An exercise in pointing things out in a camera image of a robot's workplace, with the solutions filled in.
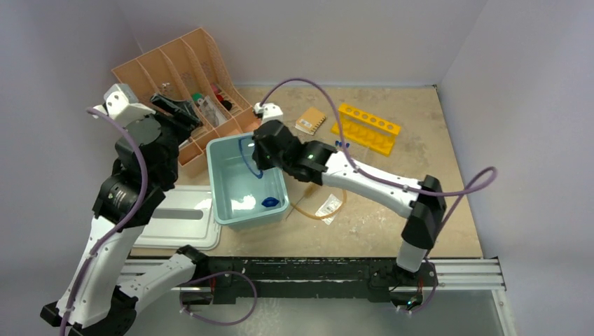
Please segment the blue safety glasses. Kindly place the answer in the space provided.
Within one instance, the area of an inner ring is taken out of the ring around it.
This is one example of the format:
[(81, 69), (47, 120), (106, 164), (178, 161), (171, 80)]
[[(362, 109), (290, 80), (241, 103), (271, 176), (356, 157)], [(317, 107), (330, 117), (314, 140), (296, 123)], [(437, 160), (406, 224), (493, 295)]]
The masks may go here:
[(263, 171), (257, 167), (257, 164), (252, 160), (251, 154), (255, 151), (255, 144), (251, 136), (243, 136), (238, 139), (238, 148), (243, 163), (245, 163), (248, 171), (257, 179), (263, 178)]

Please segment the tan bristle brush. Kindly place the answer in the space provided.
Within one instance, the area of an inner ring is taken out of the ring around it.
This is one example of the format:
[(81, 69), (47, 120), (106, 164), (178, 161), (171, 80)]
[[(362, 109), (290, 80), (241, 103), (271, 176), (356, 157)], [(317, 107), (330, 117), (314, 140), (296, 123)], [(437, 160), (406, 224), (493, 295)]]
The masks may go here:
[(298, 201), (297, 201), (296, 203), (293, 203), (293, 202), (291, 203), (291, 207), (292, 207), (292, 209), (291, 209), (291, 210), (288, 212), (288, 214), (285, 216), (285, 218), (284, 218), (284, 219), (285, 219), (285, 220), (287, 220), (287, 219), (290, 217), (290, 215), (291, 215), (291, 214), (292, 214), (294, 211), (297, 211), (298, 213), (300, 213), (300, 214), (304, 215), (304, 216), (305, 216), (305, 217), (307, 217), (307, 218), (311, 218), (311, 219), (314, 219), (314, 220), (319, 220), (319, 217), (318, 217), (318, 216), (316, 216), (316, 215), (314, 215), (314, 214), (311, 214), (311, 213), (308, 213), (308, 212), (306, 212), (305, 210), (303, 210), (302, 208), (300, 208), (300, 207), (298, 206), (298, 205), (299, 205), (299, 203), (300, 203), (302, 200), (304, 200), (304, 199), (306, 199), (306, 198), (309, 198), (309, 197), (311, 197), (311, 196), (312, 196), (312, 195), (313, 195), (313, 194), (314, 194), (314, 193), (315, 193), (315, 192), (316, 192), (318, 189), (319, 189), (319, 186), (318, 186), (317, 184), (313, 184), (313, 183), (311, 183), (311, 184), (310, 184), (310, 185), (309, 185), (309, 186), (308, 186), (308, 187), (307, 187), (307, 188), (306, 188), (306, 189), (303, 191), (303, 194), (302, 194), (302, 195), (301, 195), (301, 197), (298, 199)]

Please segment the teal plastic bin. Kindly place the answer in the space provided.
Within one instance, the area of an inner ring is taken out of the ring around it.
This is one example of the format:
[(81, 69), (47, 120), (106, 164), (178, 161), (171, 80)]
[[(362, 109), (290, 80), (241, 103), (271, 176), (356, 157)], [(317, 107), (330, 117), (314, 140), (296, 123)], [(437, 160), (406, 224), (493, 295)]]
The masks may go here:
[[(257, 179), (243, 163), (238, 139), (252, 133), (236, 134), (210, 141), (206, 154), (215, 221), (234, 231), (280, 222), (289, 210), (289, 196), (282, 171), (272, 168)], [(254, 199), (276, 197), (275, 208), (254, 209)]]

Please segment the tan rubber tubing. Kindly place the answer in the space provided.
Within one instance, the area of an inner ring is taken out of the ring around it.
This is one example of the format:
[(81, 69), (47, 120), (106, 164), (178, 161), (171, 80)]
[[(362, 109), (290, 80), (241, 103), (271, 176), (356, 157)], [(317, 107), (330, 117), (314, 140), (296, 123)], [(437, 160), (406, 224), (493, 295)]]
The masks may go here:
[(325, 215), (322, 215), (322, 216), (318, 216), (319, 217), (319, 220), (324, 220), (326, 218), (330, 218), (330, 217), (335, 216), (342, 209), (342, 207), (344, 205), (346, 205), (346, 202), (347, 202), (347, 191), (344, 190), (344, 189), (342, 189), (342, 199), (341, 199), (340, 205), (338, 205), (338, 208), (336, 208), (335, 210), (333, 210), (332, 212), (330, 212), (328, 214), (325, 214)]

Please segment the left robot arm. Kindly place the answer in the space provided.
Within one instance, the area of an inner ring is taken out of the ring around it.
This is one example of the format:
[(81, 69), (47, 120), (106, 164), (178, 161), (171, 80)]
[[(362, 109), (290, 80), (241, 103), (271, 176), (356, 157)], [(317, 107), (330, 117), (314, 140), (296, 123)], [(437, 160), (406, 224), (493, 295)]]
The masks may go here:
[(193, 103), (155, 93), (141, 103), (116, 83), (104, 102), (88, 108), (121, 134), (110, 177), (92, 207), (90, 234), (62, 297), (41, 310), (61, 335), (124, 335), (152, 302), (181, 284), (201, 286), (206, 256), (186, 245), (155, 269), (119, 283), (129, 252), (179, 177), (179, 146), (201, 126)]

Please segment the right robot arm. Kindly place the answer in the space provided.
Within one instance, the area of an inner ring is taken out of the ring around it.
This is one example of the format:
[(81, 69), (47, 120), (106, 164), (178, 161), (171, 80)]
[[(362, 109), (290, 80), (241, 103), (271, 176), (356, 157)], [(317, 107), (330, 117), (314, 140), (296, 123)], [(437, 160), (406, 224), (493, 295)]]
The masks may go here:
[(346, 152), (320, 141), (302, 142), (278, 120), (263, 123), (252, 139), (252, 158), (259, 169), (279, 168), (300, 182), (350, 191), (405, 218), (393, 275), (403, 285), (420, 277), (421, 264), (436, 243), (447, 209), (437, 178), (427, 175), (419, 181), (373, 167), (365, 172), (366, 165)]

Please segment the yellow spiral notebook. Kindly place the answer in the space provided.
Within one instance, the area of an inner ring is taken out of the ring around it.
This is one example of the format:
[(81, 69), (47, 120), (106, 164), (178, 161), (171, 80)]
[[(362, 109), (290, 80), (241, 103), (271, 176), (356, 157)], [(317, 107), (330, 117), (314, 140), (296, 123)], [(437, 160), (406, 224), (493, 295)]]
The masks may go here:
[(307, 109), (295, 122), (295, 128), (309, 135), (314, 135), (326, 120), (326, 114), (315, 107)]

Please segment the peach desk file organizer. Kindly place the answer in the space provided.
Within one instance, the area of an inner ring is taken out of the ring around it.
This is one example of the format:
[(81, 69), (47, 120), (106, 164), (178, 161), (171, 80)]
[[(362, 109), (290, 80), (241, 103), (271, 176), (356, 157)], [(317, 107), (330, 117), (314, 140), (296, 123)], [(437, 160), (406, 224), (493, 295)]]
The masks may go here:
[(112, 70), (140, 102), (160, 93), (192, 103), (202, 121), (181, 144), (179, 168), (193, 178), (207, 170), (207, 144), (215, 139), (251, 132), (260, 120), (253, 106), (235, 88), (213, 37), (198, 28)]

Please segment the white label packet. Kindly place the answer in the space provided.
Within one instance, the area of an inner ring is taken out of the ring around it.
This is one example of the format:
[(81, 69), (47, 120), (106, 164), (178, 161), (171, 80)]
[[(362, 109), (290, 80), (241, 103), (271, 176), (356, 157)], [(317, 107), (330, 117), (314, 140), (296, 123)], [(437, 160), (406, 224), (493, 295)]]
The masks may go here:
[[(329, 214), (330, 212), (332, 212), (333, 210), (338, 208), (338, 205), (340, 205), (340, 203), (341, 203), (341, 199), (337, 198), (334, 194), (330, 194), (329, 197), (326, 199), (326, 201), (315, 212), (315, 215), (322, 216), (325, 214)], [(330, 225), (334, 221), (336, 215), (333, 217), (330, 217), (330, 218), (326, 218), (321, 221), (327, 225)]]

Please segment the yellow test tube rack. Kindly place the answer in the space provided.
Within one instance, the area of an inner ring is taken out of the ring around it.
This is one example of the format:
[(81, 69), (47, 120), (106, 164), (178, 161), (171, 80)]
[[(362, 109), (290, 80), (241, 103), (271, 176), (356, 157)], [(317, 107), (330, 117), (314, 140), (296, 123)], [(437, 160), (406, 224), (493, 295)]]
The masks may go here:
[(389, 157), (401, 127), (349, 104), (338, 107), (343, 135), (351, 142)]

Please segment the clear well plate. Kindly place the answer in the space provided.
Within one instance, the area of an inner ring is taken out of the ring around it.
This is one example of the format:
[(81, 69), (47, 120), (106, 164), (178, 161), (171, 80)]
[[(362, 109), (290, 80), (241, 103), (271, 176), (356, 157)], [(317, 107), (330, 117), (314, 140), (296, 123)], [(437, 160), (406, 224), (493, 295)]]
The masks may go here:
[[(351, 141), (340, 141), (343, 143), (343, 147), (336, 147), (340, 152), (343, 152), (345, 156), (349, 156), (351, 161), (354, 162), (355, 166), (362, 167), (362, 165), (373, 164), (374, 154), (371, 152), (369, 147), (362, 146), (360, 144)], [(349, 143), (350, 147), (346, 148), (345, 144)]]

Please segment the white bin lid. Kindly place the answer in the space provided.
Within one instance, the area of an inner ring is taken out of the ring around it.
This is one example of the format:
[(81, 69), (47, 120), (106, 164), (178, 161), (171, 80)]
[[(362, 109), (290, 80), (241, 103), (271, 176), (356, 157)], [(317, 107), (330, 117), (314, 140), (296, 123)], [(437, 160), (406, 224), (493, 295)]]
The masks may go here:
[(216, 248), (221, 226), (214, 220), (212, 200), (208, 185), (179, 185), (167, 191), (134, 247), (177, 249), (191, 245), (203, 251)]

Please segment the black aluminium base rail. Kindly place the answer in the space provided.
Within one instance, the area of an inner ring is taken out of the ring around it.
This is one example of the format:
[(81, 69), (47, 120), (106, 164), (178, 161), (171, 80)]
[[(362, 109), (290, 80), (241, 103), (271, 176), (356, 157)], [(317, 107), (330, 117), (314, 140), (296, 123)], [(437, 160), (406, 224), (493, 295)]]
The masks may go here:
[(146, 307), (168, 291), (203, 292), (215, 305), (238, 298), (365, 299), (416, 309), (441, 291), (505, 288), (496, 259), (431, 259), (415, 274), (395, 258), (183, 256), (130, 258), (118, 279), (121, 290)]

